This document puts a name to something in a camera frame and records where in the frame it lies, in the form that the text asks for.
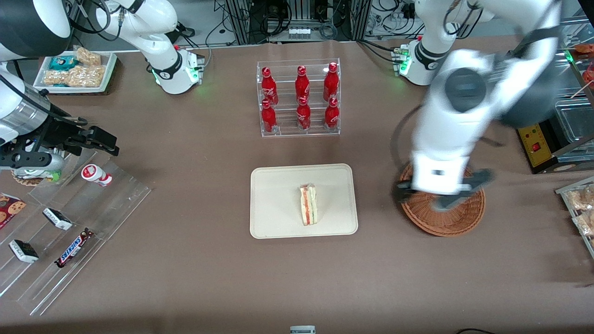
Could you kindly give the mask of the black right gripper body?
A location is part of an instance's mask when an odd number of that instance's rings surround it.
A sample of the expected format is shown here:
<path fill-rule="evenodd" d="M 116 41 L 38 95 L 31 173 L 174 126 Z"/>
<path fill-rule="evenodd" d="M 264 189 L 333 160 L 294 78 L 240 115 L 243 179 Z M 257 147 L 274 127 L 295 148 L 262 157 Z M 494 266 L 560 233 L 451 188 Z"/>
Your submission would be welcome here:
<path fill-rule="evenodd" d="M 91 141 L 85 136 L 88 132 L 83 128 L 87 120 L 78 117 L 66 117 L 60 121 L 48 117 L 42 126 L 28 135 L 28 151 L 32 152 L 66 152 L 79 156 L 83 148 L 93 148 Z"/>

